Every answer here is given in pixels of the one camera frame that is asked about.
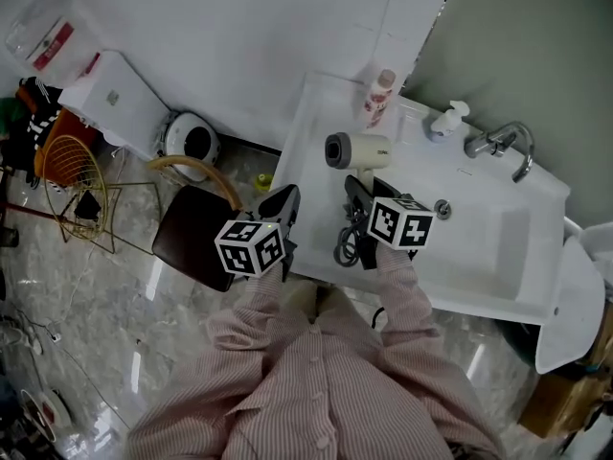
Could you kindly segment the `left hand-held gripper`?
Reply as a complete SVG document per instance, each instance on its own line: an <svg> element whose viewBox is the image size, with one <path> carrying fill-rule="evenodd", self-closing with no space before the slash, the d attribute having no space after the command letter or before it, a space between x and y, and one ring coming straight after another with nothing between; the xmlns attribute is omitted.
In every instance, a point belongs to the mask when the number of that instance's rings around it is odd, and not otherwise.
<svg viewBox="0 0 613 460"><path fill-rule="evenodd" d="M297 247L289 233L300 202L299 187L287 184L234 218L216 220L214 244L223 269L236 276L260 278L279 266L285 280Z"/></svg>

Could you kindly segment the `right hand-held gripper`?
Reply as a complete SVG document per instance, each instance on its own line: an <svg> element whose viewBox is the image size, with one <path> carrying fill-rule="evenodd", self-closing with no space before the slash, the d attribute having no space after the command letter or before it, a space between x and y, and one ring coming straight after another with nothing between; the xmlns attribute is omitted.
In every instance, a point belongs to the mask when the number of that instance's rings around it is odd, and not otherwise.
<svg viewBox="0 0 613 460"><path fill-rule="evenodd" d="M413 260L426 247L435 214L407 193L374 178L373 194L352 174L345 179L348 219L367 219L366 234Z"/></svg>

